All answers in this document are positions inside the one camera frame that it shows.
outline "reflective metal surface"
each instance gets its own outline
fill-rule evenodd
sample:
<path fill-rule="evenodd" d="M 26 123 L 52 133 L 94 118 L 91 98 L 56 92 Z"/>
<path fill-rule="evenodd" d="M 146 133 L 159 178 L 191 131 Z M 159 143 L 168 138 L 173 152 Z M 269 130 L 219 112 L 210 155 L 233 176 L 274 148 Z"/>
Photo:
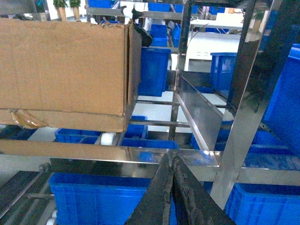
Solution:
<path fill-rule="evenodd" d="M 214 150 L 222 113 L 180 76 L 179 93 L 176 97 L 202 150 Z"/>
<path fill-rule="evenodd" d="M 163 127 L 179 127 L 189 128 L 189 124 L 185 122 L 158 121 L 158 120 L 134 120 L 131 119 L 129 124 L 148 125 L 148 126 L 163 126 Z"/>
<path fill-rule="evenodd" d="M 300 1 L 248 6 L 223 122 L 232 124 L 211 196 L 224 208 L 299 31 Z M 265 14 L 278 11 L 273 29 Z"/>
<path fill-rule="evenodd" d="M 190 26 L 190 18 L 192 14 L 192 6 L 193 6 L 193 0 L 186 0 L 183 5 L 180 39 L 179 39 L 179 46 L 178 46 L 179 48 L 178 59 L 177 59 L 178 61 L 177 61 L 175 84 L 174 84 L 175 91 L 178 91 L 179 75 L 184 70 L 184 66 L 186 62 L 186 55 L 188 49 L 188 32 Z M 173 95 L 173 102 L 178 102 L 178 99 L 176 98 L 175 95 Z M 179 110 L 178 105 L 172 106 L 171 121 L 177 121 L 178 110 Z M 176 133 L 176 127 L 170 126 L 168 140 L 174 140 L 175 133 Z"/>

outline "stainless steel frame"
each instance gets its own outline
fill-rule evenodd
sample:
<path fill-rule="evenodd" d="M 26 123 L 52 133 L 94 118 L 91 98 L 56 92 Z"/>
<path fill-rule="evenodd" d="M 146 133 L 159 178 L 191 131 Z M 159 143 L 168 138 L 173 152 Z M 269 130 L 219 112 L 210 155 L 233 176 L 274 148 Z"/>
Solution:
<path fill-rule="evenodd" d="M 162 3 L 183 4 L 181 0 L 166 0 Z M 227 100 L 225 114 L 220 113 L 215 105 L 211 104 L 200 92 L 198 92 L 188 78 L 188 72 L 184 72 L 185 56 L 187 51 L 188 31 L 190 24 L 191 8 L 193 4 L 207 6 L 245 7 L 247 5 L 244 27 L 240 40 L 236 68 L 233 75 L 232 87 Z M 277 10 L 276 23 L 273 29 L 265 29 L 267 20 L 261 15 L 270 14 Z M 139 100 L 142 104 L 172 105 L 171 121 L 140 121 L 132 120 L 132 124 L 147 124 L 155 126 L 168 126 L 170 132 L 168 139 L 176 138 L 176 127 L 191 127 L 201 150 L 167 150 L 145 149 L 118 146 L 124 134 L 118 135 L 117 146 L 62 144 L 56 142 L 31 142 L 0 140 L 0 160 L 20 160 L 28 157 L 28 162 L 36 159 L 49 161 L 51 159 L 52 171 L 64 172 L 65 167 L 54 164 L 54 159 L 64 159 L 68 164 L 89 165 L 88 170 L 77 173 L 91 173 L 94 167 L 102 163 L 111 163 L 112 167 L 120 169 L 114 175 L 133 177 L 152 177 L 164 153 L 170 156 L 180 154 L 190 170 L 201 181 L 213 181 L 212 198 L 224 208 L 227 198 L 235 182 L 299 185 L 300 160 L 294 156 L 269 155 L 273 161 L 286 162 L 285 169 L 278 168 L 267 163 L 263 168 L 245 165 L 245 158 L 253 137 L 259 128 L 262 116 L 267 107 L 284 61 L 292 46 L 293 39 L 299 30 L 299 0 L 249 0 L 231 1 L 225 0 L 186 0 L 182 14 L 181 34 L 178 67 L 176 74 L 171 74 L 169 82 L 174 89 L 173 102 L 158 102 Z M 263 48 L 261 40 L 269 36 L 266 46 Z M 207 83 L 207 75 L 203 74 L 202 82 Z M 182 108 L 187 123 L 177 122 L 179 106 Z M 217 135 L 220 128 L 230 129 L 230 135 L 225 151 L 214 151 Z M 150 159 L 140 157 L 141 153 L 147 153 Z M 38 167 L 28 165 L 32 171 Z"/>

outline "brown cardboard box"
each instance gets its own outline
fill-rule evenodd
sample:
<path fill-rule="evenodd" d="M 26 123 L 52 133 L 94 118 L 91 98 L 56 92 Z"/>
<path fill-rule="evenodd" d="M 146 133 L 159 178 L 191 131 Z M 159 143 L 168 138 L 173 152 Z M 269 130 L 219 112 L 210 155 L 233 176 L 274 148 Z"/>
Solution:
<path fill-rule="evenodd" d="M 1 19 L 0 27 L 0 123 L 15 124 L 17 112 L 50 127 L 126 130 L 140 82 L 133 26 Z"/>

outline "white roller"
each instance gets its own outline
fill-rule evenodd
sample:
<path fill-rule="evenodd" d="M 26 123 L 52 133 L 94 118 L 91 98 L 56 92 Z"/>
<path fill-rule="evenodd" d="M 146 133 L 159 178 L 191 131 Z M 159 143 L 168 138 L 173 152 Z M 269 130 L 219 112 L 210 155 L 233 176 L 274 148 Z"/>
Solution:
<path fill-rule="evenodd" d="M 54 225 L 54 223 L 55 223 L 55 218 L 51 218 L 51 219 L 48 219 L 46 225 Z"/>
<path fill-rule="evenodd" d="M 101 145 L 112 145 L 116 133 L 104 133 L 101 135 Z"/>
<path fill-rule="evenodd" d="M 54 212 L 52 213 L 52 218 L 56 218 L 56 213 L 57 213 L 57 210 L 54 210 Z"/>

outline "blue plastic bin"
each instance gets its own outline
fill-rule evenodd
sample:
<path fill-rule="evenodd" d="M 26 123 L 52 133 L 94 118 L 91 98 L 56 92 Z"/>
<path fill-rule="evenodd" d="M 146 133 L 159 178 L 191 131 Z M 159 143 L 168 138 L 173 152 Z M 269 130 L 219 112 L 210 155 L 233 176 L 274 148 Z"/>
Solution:
<path fill-rule="evenodd" d="M 300 49 L 292 48 L 263 121 L 300 156 Z"/>
<path fill-rule="evenodd" d="M 300 187 L 235 184 L 225 207 L 237 225 L 300 225 Z"/>
<path fill-rule="evenodd" d="M 95 144 L 98 137 L 84 137 L 79 143 L 80 144 Z"/>
<path fill-rule="evenodd" d="M 142 48 L 138 94 L 161 97 L 165 91 L 170 49 Z"/>
<path fill-rule="evenodd" d="M 151 46 L 167 47 L 168 29 L 166 25 L 152 24 L 150 34 L 153 36 Z"/>
<path fill-rule="evenodd" d="M 177 13 L 182 13 L 182 10 L 183 10 L 183 5 L 173 5 L 174 8 L 175 8 L 175 11 Z M 193 6 L 192 8 L 192 13 L 193 14 L 196 14 L 197 13 L 197 10 L 198 10 L 198 6 Z"/>
<path fill-rule="evenodd" d="M 100 22 L 100 24 L 103 24 L 103 23 L 105 23 L 106 21 L 105 20 L 102 20 L 101 22 Z M 108 22 L 109 23 L 120 23 L 120 21 L 114 21 L 114 20 L 108 20 Z"/>
<path fill-rule="evenodd" d="M 169 12 L 170 11 L 170 4 L 148 3 L 148 10 L 149 11 L 156 11 L 156 12 Z"/>
<path fill-rule="evenodd" d="M 179 145 L 175 141 L 141 140 L 132 138 L 124 138 L 122 146 L 158 149 L 179 149 Z"/>
<path fill-rule="evenodd" d="M 217 29 L 217 28 L 205 28 L 205 32 L 217 33 L 217 34 L 227 34 L 229 29 Z"/>
<path fill-rule="evenodd" d="M 210 14 L 216 15 L 217 13 L 224 13 L 225 8 L 224 7 L 210 7 Z"/>
<path fill-rule="evenodd" d="M 293 44 L 292 47 L 293 48 L 300 48 L 300 44 Z"/>
<path fill-rule="evenodd" d="M 147 116 L 132 116 L 134 120 L 146 120 Z M 136 125 L 129 124 L 125 133 L 126 138 L 148 138 L 148 126 L 147 125 Z"/>
<path fill-rule="evenodd" d="M 178 48 L 179 46 L 180 29 L 181 25 L 176 23 L 174 29 L 172 30 L 172 41 L 175 48 Z"/>
<path fill-rule="evenodd" d="M 49 180 L 59 225 L 122 225 L 144 195 L 150 179 L 55 173 Z M 175 225 L 171 204 L 170 224 Z"/>
<path fill-rule="evenodd" d="M 210 86 L 228 97 L 233 71 L 236 61 L 236 53 L 223 52 L 211 53 Z"/>
<path fill-rule="evenodd" d="M 217 137 L 217 143 L 215 146 L 216 151 L 223 151 L 226 146 L 226 141 L 229 136 L 230 130 L 220 130 L 219 135 Z M 199 146 L 195 139 L 195 136 L 192 134 L 191 138 L 191 146 L 195 150 L 199 150 Z M 249 149 L 250 153 L 269 153 L 269 154 L 290 154 L 288 150 L 281 150 L 280 148 L 276 149 L 274 146 L 285 146 L 285 143 L 281 140 L 277 139 L 275 136 L 270 134 L 267 131 L 257 131 L 254 139 L 252 141 L 252 145 Z"/>
<path fill-rule="evenodd" d="M 89 0 L 89 7 L 94 8 L 111 8 L 112 1 L 107 0 Z"/>
<path fill-rule="evenodd" d="M 64 128 L 58 129 L 54 132 L 56 141 L 63 143 L 79 143 L 84 137 L 99 137 L 101 133 L 101 131 L 75 130 Z"/>

